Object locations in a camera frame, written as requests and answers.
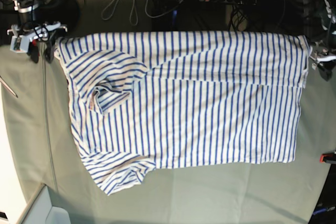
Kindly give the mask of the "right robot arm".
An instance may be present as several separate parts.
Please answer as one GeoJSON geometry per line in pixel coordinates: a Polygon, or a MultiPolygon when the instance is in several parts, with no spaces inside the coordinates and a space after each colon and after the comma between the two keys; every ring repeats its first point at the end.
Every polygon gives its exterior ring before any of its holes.
{"type": "Polygon", "coordinates": [[[14,11],[18,13],[19,24],[11,25],[7,34],[11,35],[10,50],[17,54],[26,54],[31,61],[39,60],[38,45],[44,44],[44,59],[51,63],[56,36],[61,30],[67,31],[67,25],[52,18],[60,5],[60,0],[12,0],[14,11]]]}

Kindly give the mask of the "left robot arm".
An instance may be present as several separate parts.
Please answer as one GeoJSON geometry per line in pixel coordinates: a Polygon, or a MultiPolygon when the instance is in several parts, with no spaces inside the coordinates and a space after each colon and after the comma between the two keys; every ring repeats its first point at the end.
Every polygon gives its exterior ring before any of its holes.
{"type": "Polygon", "coordinates": [[[329,81],[335,71],[335,0],[313,0],[313,5],[310,17],[320,19],[321,31],[309,38],[313,47],[310,58],[320,77],[329,81]]]}

